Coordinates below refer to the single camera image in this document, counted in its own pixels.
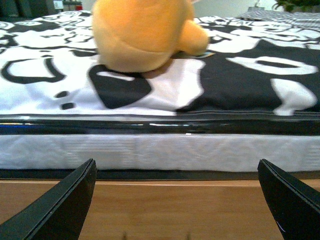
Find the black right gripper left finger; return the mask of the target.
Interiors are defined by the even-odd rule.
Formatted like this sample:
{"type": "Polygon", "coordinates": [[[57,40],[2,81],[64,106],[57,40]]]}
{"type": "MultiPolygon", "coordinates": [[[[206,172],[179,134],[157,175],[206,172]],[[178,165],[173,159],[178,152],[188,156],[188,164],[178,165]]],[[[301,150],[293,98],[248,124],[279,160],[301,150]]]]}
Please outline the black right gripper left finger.
{"type": "Polygon", "coordinates": [[[77,240],[88,214],[97,178],[87,160],[25,209],[0,225],[2,240],[77,240]]]}

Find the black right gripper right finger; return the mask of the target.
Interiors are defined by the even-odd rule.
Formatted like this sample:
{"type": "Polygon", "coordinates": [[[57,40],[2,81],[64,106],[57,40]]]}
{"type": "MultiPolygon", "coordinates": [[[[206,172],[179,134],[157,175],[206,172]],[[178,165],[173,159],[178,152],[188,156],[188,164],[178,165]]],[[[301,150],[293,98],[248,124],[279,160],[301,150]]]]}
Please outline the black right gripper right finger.
{"type": "Polygon", "coordinates": [[[285,240],[320,238],[320,192],[266,159],[258,180],[277,227],[285,240]]]}

